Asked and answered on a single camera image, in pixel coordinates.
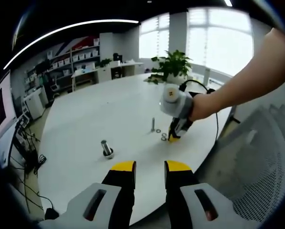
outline human arm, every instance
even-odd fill
[[[191,121],[202,119],[226,107],[259,98],[285,82],[285,36],[272,29],[261,49],[230,81],[211,94],[193,98]]]

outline box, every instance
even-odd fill
[[[63,75],[69,75],[71,72],[69,69],[63,70]]]
[[[116,68],[120,65],[120,61],[112,61],[110,62],[110,67],[111,68]]]
[[[78,69],[81,69],[82,68],[82,64],[78,64],[75,66],[75,68],[78,70]]]
[[[62,60],[62,61],[59,61],[58,64],[59,64],[59,67],[61,67],[61,66],[64,65],[64,61],[63,61],[63,60]]]
[[[98,50],[93,49],[92,54],[93,54],[93,56],[98,56]]]
[[[91,52],[86,52],[86,53],[85,53],[85,58],[90,58],[90,57],[91,57],[91,54],[92,54]]]
[[[52,64],[52,68],[57,68],[57,67],[58,67],[58,62]]]
[[[71,63],[70,58],[68,57],[68,58],[64,59],[64,63],[65,63],[65,65],[70,64]]]
[[[79,60],[84,60],[84,59],[85,59],[84,53],[80,54],[80,55],[79,55]]]
[[[78,56],[78,55],[74,55],[74,56],[72,57],[72,61],[76,62],[76,61],[78,61],[78,60],[79,60],[79,56]]]
[[[94,46],[98,46],[99,45],[99,38],[94,38]]]
[[[90,62],[85,66],[86,69],[94,70],[95,69],[95,62]]]

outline potted plant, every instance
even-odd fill
[[[158,62],[159,67],[152,68],[153,74],[148,81],[157,83],[158,79],[161,79],[164,82],[180,84],[187,80],[188,72],[191,70],[191,65],[188,62],[190,58],[178,50],[173,53],[166,52],[168,57],[151,58],[153,62]]]
[[[103,59],[102,61],[98,62],[96,65],[100,68],[105,68],[112,60],[111,59]]]

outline window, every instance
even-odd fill
[[[142,22],[139,36],[139,58],[166,56],[169,48],[169,14]]]
[[[254,54],[249,16],[231,9],[189,10],[186,54],[195,64],[234,76]]]

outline white round table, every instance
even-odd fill
[[[39,154],[47,161],[39,169],[40,195],[49,198],[61,214],[68,202],[92,183],[101,183],[118,162],[135,160],[136,189],[131,224],[165,202],[164,161],[186,163],[195,172],[214,145],[216,119],[212,115],[193,123],[175,143],[161,140],[172,117],[160,111],[163,84],[144,82],[141,74],[91,85],[54,101],[43,130]],[[217,89],[217,84],[210,85]],[[204,89],[194,83],[190,91]],[[219,134],[231,108],[218,113]],[[151,133],[152,118],[161,133]],[[115,156],[102,154],[107,140]],[[50,207],[41,199],[44,210]]]

